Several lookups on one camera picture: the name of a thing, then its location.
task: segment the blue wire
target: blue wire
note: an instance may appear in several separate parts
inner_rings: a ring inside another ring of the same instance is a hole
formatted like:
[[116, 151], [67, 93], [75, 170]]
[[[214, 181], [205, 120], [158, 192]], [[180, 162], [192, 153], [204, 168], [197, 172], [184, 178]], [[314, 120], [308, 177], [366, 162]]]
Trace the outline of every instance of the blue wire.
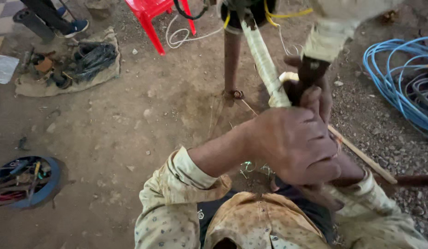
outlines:
[[[414, 128], [416, 128], [421, 134], [428, 138], [428, 116], [422, 113], [406, 96], [403, 94], [402, 76], [406, 69], [420, 70], [427, 68], [427, 65], [408, 65], [413, 60], [419, 58], [426, 58], [428, 60], [428, 47], [418, 44], [417, 42], [428, 40], [428, 37], [418, 38], [409, 42], [400, 39], [392, 39], [385, 42], [380, 42], [370, 46], [363, 55], [363, 65], [370, 74], [375, 86], [378, 88], [383, 97], [396, 109], [398, 109], [407, 121], [409, 121]], [[379, 52], [390, 51], [390, 54], [386, 63], [386, 74], [383, 74], [378, 68], [375, 60], [375, 54]], [[403, 66], [390, 68], [390, 60], [392, 55], [397, 52], [405, 52], [412, 54], [410, 60], [408, 60]], [[394, 79], [391, 73], [395, 70], [401, 70], [398, 86], [394, 84]]]

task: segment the beige shirt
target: beige shirt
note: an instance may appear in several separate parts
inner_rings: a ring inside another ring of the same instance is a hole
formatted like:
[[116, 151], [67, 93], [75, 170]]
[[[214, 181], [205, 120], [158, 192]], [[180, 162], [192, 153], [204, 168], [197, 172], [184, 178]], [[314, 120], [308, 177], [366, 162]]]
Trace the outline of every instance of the beige shirt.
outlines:
[[[197, 203], [220, 199], [230, 188], [228, 176], [208, 176], [185, 148], [173, 152], [139, 194], [143, 211], [134, 229], [135, 248], [200, 248]], [[428, 249], [410, 216], [385, 195], [369, 171], [354, 186], [327, 186], [326, 191], [345, 203], [336, 221], [347, 247]], [[299, 207], [277, 194], [241, 192], [226, 201], [209, 225], [204, 247], [212, 249], [224, 238], [238, 249], [330, 248]]]

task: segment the blue shoe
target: blue shoe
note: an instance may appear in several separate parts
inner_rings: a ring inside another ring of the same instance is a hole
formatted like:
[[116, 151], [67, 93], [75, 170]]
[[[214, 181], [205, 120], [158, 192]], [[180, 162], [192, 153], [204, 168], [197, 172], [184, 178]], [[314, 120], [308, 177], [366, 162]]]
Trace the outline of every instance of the blue shoe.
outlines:
[[64, 6], [58, 8], [57, 15], [60, 17], [65, 17], [67, 15], [67, 9]]
[[76, 34], [85, 31], [88, 28], [89, 21], [87, 20], [76, 20], [72, 21], [71, 25], [73, 26], [71, 33], [65, 35], [65, 38], [71, 38], [75, 36]]

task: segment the checkered floor tile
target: checkered floor tile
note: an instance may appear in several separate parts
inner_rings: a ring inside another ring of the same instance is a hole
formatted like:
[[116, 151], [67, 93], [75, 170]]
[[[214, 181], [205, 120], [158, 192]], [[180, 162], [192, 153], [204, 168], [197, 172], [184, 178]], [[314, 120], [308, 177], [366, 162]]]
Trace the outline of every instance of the checkered floor tile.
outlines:
[[0, 36], [13, 31], [13, 16], [24, 7], [19, 0], [0, 0]]

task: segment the white taped pipe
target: white taped pipe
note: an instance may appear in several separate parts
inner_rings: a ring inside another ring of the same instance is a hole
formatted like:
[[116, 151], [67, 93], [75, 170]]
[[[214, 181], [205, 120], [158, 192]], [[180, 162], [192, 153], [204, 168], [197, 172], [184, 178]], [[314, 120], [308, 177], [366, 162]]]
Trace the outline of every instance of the white taped pipe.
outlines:
[[285, 93], [282, 83], [278, 79], [276, 66], [272, 62], [271, 56], [269, 55], [268, 49], [266, 48], [265, 42], [263, 41], [257, 25], [254, 23], [254, 30], [252, 30], [251, 27], [242, 20], [241, 26], [243, 34], [248, 41], [252, 57], [254, 58], [257, 66], [257, 71], [268, 90], [269, 96], [271, 96], [268, 103], [269, 106], [290, 107], [291, 102]]

